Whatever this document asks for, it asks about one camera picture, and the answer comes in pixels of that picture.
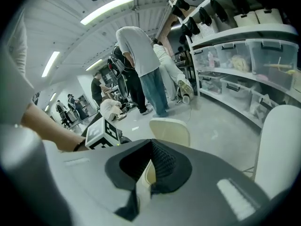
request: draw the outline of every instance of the man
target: man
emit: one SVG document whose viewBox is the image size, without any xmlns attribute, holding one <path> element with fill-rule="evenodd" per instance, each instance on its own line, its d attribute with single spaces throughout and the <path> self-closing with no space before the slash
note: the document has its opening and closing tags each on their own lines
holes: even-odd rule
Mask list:
<svg viewBox="0 0 301 226">
<path fill-rule="evenodd" d="M 110 90 L 108 87 L 101 84 L 101 82 L 99 81 L 101 78 L 102 74 L 100 72 L 97 72 L 91 82 L 92 98 L 98 105 L 101 104 L 103 99 L 102 91 L 107 92 Z"/>
<path fill-rule="evenodd" d="M 114 119 L 120 121 L 127 116 L 126 114 L 123 114 L 120 108 L 121 103 L 119 101 L 109 99 L 107 96 L 105 96 L 100 104 L 100 113 L 109 121 L 113 121 Z"/>
<path fill-rule="evenodd" d="M 79 105 L 79 100 L 74 99 L 74 97 L 71 94 L 68 94 L 68 104 L 75 110 L 77 110 L 77 112 L 79 113 L 79 118 L 83 121 L 84 119 L 86 119 L 88 116 L 86 115 L 86 113 L 84 113 L 84 111 L 81 109 L 80 105 Z"/>
<path fill-rule="evenodd" d="M 60 100 L 57 101 L 55 105 L 55 110 L 59 113 L 63 112 L 65 114 L 66 119 L 69 121 L 69 123 L 72 123 L 68 113 L 66 112 L 67 108 Z"/>
<path fill-rule="evenodd" d="M 135 106 L 138 107 L 140 114 L 146 115 L 152 112 L 152 108 L 148 109 L 145 106 L 145 96 L 143 93 L 143 89 L 138 74 L 135 71 L 135 69 L 133 69 L 130 62 L 127 60 L 127 58 L 125 58 L 122 55 L 118 43 L 115 44 L 115 48 L 112 54 L 115 55 L 115 57 L 119 59 L 126 67 L 126 69 L 122 72 L 122 74 L 125 75 L 126 77 L 127 89 L 130 92 L 131 98 L 135 103 Z"/>
<path fill-rule="evenodd" d="M 167 117 L 169 108 L 159 71 L 160 62 L 147 34 L 137 27 L 123 27 L 116 32 L 122 54 L 135 68 L 146 99 L 155 108 L 154 117 Z"/>
<path fill-rule="evenodd" d="M 175 83 L 180 87 L 182 98 L 186 97 L 186 99 L 182 99 L 183 102 L 189 104 L 190 100 L 194 97 L 193 88 L 189 80 L 185 78 L 184 73 L 175 65 L 166 49 L 158 44 L 158 40 L 156 38 L 152 38 L 151 40 L 153 42 L 153 49 L 160 61 L 159 68 L 162 74 L 163 83 L 171 100 L 176 97 Z"/>
</svg>

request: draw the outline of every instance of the white pants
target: white pants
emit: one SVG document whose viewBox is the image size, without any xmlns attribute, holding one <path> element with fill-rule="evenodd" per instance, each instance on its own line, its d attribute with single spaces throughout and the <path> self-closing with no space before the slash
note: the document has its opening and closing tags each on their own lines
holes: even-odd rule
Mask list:
<svg viewBox="0 0 301 226">
<path fill-rule="evenodd" d="M 176 98 L 175 83 L 185 79 L 184 73 L 175 65 L 171 57 L 167 57 L 161 61 L 160 73 L 164 86 L 171 100 Z"/>
</svg>

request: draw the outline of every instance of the white wall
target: white wall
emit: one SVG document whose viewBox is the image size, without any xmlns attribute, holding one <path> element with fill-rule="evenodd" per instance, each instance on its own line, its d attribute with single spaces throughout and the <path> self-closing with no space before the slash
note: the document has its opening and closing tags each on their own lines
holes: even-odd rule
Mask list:
<svg viewBox="0 0 301 226">
<path fill-rule="evenodd" d="M 87 100 L 90 102 L 91 106 L 96 110 L 98 108 L 97 103 L 92 98 L 92 92 L 91 92 L 91 82 L 93 79 L 93 75 L 91 74 L 83 74 L 78 75 L 77 79 L 79 80 L 79 84 L 81 85 Z"/>
<path fill-rule="evenodd" d="M 75 98 L 78 98 L 84 94 L 84 90 L 77 80 L 77 77 L 74 77 L 72 80 L 66 81 L 65 87 L 59 94 L 56 95 L 54 102 L 52 103 L 52 105 L 50 105 L 48 115 L 52 115 L 56 122 L 58 122 L 58 124 L 61 124 L 61 117 L 55 110 L 56 102 L 60 100 L 68 108 L 68 94 L 72 94 Z"/>
</svg>

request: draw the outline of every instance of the gray t-shirt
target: gray t-shirt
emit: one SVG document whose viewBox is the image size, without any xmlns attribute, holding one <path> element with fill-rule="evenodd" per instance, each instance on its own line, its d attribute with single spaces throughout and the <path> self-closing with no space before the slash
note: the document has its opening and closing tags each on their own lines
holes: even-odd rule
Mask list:
<svg viewBox="0 0 301 226">
<path fill-rule="evenodd" d="M 139 77 L 159 68 L 160 62 L 151 45 L 152 41 L 142 29 L 120 28 L 116 32 L 116 38 L 122 54 L 131 54 Z"/>
</svg>

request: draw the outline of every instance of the ceiling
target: ceiling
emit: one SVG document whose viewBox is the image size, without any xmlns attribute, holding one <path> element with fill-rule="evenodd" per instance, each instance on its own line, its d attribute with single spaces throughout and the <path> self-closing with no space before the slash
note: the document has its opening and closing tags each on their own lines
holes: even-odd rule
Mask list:
<svg viewBox="0 0 301 226">
<path fill-rule="evenodd" d="M 116 30 L 138 26 L 148 35 L 160 27 L 168 0 L 134 0 L 114 8 L 87 25 L 80 21 L 113 0 L 28 0 L 25 25 L 28 37 L 26 77 L 36 91 L 87 73 L 93 62 L 105 60 L 116 43 Z M 47 77 L 45 66 L 54 51 L 59 57 Z"/>
</svg>

